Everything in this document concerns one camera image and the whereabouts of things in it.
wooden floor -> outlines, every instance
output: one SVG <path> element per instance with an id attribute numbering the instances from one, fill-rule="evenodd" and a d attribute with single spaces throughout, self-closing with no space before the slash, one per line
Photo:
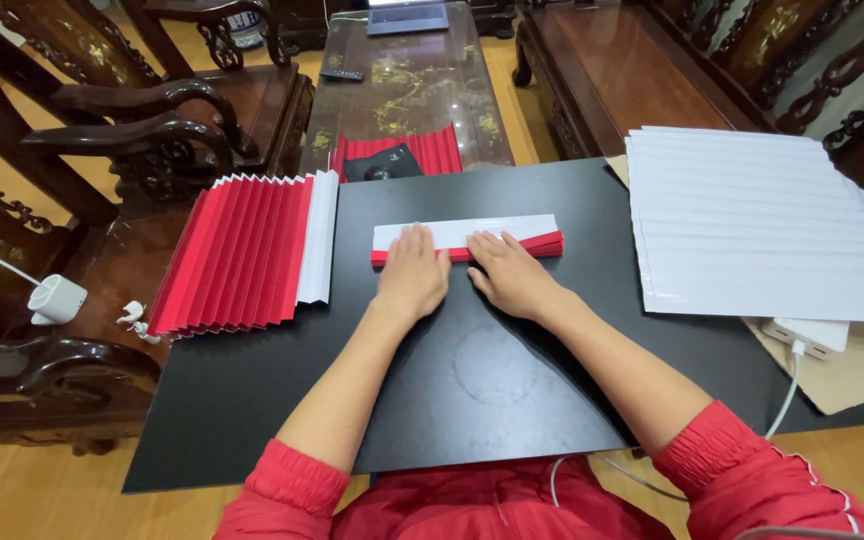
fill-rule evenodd
<path id="1" fill-rule="evenodd" d="M 122 26 L 132 42 L 143 48 L 132 29 Z M 175 24 L 168 30 L 192 68 L 212 68 L 208 51 L 192 25 Z M 536 94 L 532 89 L 512 86 L 514 43 L 485 38 L 482 44 L 515 163 L 525 166 L 556 160 Z M 301 71 L 315 80 L 321 57 L 313 52 L 295 60 Z M 246 63 L 249 62 L 268 64 L 269 59 L 262 51 L 252 52 L 246 57 Z M 158 68 L 151 58 L 150 63 Z M 17 92 L 10 91 L 9 95 L 31 126 L 59 126 Z M 106 159 L 69 158 L 68 162 L 102 193 L 115 199 L 115 178 L 106 170 L 109 165 Z M 68 213 L 44 198 L 1 158 L 0 190 L 6 192 L 8 200 L 18 199 L 34 208 L 38 215 L 66 223 Z M 829 485 L 850 491 L 864 505 L 864 427 L 777 436 L 775 443 L 787 453 L 799 453 L 811 460 Z M 0 539 L 210 538 L 223 505 L 235 497 L 239 487 L 121 496 L 118 492 L 135 448 L 136 441 L 128 441 L 106 456 L 73 457 L 65 447 L 0 446 Z M 671 489 L 648 460 L 632 460 L 625 451 L 605 455 L 653 484 Z M 606 489 L 665 522 L 678 540 L 689 537 L 686 531 L 689 509 L 685 504 L 657 495 L 598 461 L 592 461 L 592 467 Z M 364 491 L 368 483 L 366 476 L 355 477 L 342 505 Z"/>

computer mouse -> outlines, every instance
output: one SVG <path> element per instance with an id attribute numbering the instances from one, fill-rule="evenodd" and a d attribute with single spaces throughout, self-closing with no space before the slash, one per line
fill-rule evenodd
<path id="1" fill-rule="evenodd" d="M 389 180 L 390 178 L 396 178 L 396 175 L 389 170 L 389 167 L 373 165 L 366 169 L 366 180 Z"/>

laptop keyboard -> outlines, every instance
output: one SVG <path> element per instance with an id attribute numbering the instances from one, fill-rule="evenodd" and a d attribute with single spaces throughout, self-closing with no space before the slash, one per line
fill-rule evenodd
<path id="1" fill-rule="evenodd" d="M 438 19 L 443 15 L 442 4 L 434 6 L 408 6 L 395 9 L 375 9 L 372 22 L 399 22 L 403 20 Z"/>

left hand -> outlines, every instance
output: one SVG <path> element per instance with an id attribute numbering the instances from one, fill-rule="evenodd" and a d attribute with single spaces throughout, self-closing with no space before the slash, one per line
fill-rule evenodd
<path id="1" fill-rule="evenodd" d="M 415 324 L 434 312 L 446 297 L 451 267 L 448 249 L 436 257 L 428 227 L 420 223 L 402 227 L 402 236 L 391 241 L 373 301 Z"/>

laptop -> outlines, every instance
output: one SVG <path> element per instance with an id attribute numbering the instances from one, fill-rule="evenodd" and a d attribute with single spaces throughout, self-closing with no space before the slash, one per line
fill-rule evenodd
<path id="1" fill-rule="evenodd" d="M 442 0 L 368 0 L 369 36 L 449 28 Z"/>

